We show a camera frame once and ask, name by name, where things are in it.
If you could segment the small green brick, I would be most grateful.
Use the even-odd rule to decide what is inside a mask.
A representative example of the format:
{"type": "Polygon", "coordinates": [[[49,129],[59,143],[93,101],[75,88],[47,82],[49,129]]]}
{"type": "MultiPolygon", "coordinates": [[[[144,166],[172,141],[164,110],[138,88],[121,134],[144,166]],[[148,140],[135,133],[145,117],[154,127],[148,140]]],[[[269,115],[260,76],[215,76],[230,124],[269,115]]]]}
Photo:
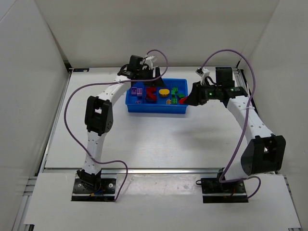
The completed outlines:
{"type": "Polygon", "coordinates": [[[177,87],[173,87],[173,88],[171,89],[171,93],[172,93],[172,94],[177,94],[178,92],[179,92],[179,90],[178,90],[177,87]]]}

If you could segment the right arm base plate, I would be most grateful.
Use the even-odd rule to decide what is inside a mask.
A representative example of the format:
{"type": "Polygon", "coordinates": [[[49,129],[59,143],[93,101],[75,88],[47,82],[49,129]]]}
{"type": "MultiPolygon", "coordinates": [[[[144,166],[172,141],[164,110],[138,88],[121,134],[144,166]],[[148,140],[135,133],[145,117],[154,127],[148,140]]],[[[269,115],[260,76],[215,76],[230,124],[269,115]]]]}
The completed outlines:
{"type": "Polygon", "coordinates": [[[195,183],[202,188],[204,204],[248,203],[243,181],[222,184],[216,178],[201,178],[195,183]]]}

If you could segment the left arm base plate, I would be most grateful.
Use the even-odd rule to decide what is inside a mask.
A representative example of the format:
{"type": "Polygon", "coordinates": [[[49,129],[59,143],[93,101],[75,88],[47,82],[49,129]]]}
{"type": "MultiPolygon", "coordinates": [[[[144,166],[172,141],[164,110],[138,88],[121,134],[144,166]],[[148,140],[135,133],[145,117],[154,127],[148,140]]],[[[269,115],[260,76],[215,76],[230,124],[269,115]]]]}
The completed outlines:
{"type": "Polygon", "coordinates": [[[102,174],[99,183],[94,187],[87,186],[77,175],[75,175],[71,201],[114,202],[117,189],[116,183],[116,174],[102,174]]]}

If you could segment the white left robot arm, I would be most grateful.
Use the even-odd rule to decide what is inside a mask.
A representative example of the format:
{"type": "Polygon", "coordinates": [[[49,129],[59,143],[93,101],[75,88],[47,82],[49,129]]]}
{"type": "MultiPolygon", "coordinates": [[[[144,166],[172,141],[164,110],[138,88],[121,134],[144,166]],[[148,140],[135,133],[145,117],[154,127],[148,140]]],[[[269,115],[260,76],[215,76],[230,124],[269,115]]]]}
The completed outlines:
{"type": "Polygon", "coordinates": [[[81,170],[77,171],[84,187],[90,192],[101,189],[101,156],[106,134],[113,126],[113,106],[136,81],[148,84],[160,76],[159,67],[154,66],[157,58],[133,55],[129,63],[120,68],[114,81],[97,96],[87,99],[85,124],[88,132],[87,157],[81,170]]]}

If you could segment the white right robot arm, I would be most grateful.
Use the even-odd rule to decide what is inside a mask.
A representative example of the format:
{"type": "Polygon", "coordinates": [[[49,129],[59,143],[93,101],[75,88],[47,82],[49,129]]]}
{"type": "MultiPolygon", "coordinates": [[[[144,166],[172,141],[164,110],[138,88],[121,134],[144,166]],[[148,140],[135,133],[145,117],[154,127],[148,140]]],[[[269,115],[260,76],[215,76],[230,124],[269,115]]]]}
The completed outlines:
{"type": "Polygon", "coordinates": [[[191,93],[181,104],[199,106],[209,100],[218,100],[234,116],[242,133],[235,151],[218,181],[222,184],[248,179],[256,174],[279,171],[282,167],[286,140],[275,135],[260,119],[246,90],[236,86],[230,67],[217,67],[212,80],[206,68],[196,73],[201,80],[193,83],[191,93]]]}

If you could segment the red curved brick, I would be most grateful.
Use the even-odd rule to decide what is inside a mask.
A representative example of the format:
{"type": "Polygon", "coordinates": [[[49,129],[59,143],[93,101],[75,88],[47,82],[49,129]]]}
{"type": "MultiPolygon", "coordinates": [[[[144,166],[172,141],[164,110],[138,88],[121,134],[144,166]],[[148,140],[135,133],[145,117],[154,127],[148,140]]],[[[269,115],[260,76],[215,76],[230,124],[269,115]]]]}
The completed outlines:
{"type": "Polygon", "coordinates": [[[182,99],[179,100],[179,104],[184,104],[186,105],[186,100],[187,100],[187,97],[184,97],[182,99]]]}

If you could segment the purple curved brick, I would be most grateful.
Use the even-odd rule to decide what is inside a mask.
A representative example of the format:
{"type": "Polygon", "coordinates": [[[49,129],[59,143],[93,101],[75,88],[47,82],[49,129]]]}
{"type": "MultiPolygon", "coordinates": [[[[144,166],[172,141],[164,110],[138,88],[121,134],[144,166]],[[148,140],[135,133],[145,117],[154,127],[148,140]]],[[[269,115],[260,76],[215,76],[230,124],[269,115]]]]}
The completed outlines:
{"type": "Polygon", "coordinates": [[[130,94],[131,96],[137,96],[137,87],[131,87],[130,94]]]}

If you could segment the yellow oval brick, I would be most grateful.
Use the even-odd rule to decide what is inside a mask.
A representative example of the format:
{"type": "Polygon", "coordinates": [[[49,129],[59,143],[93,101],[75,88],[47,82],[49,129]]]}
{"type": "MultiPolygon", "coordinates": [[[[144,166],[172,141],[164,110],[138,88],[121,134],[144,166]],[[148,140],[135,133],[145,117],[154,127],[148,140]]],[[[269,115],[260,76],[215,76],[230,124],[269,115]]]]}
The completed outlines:
{"type": "Polygon", "coordinates": [[[160,89],[158,93],[159,93],[160,98],[167,98],[170,95],[170,90],[169,89],[160,89]]]}

